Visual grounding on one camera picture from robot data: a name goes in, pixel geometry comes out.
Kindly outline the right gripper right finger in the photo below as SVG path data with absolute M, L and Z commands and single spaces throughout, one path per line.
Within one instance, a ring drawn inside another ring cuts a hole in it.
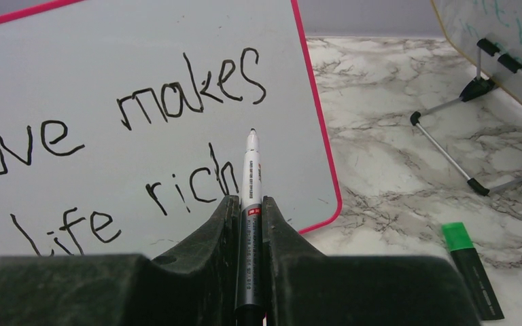
M 328 256 L 263 199 L 269 325 L 479 325 L 459 274 L 426 255 Z

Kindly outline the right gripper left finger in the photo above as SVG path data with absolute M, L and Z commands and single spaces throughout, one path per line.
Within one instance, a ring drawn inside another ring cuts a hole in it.
M 239 199 L 141 254 L 0 257 L 0 325 L 234 325 Z

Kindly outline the white black-tipped marker pen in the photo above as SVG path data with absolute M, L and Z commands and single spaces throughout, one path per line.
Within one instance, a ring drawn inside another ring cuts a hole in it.
M 240 195 L 239 246 L 234 313 L 237 325 L 262 325 L 262 178 L 255 129 L 246 140 Z

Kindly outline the pink-framed whiteboard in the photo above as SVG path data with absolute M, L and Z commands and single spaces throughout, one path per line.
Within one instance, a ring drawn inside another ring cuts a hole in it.
M 0 256 L 155 257 L 262 191 L 299 232 L 342 200 L 296 1 L 50 1 L 0 16 Z

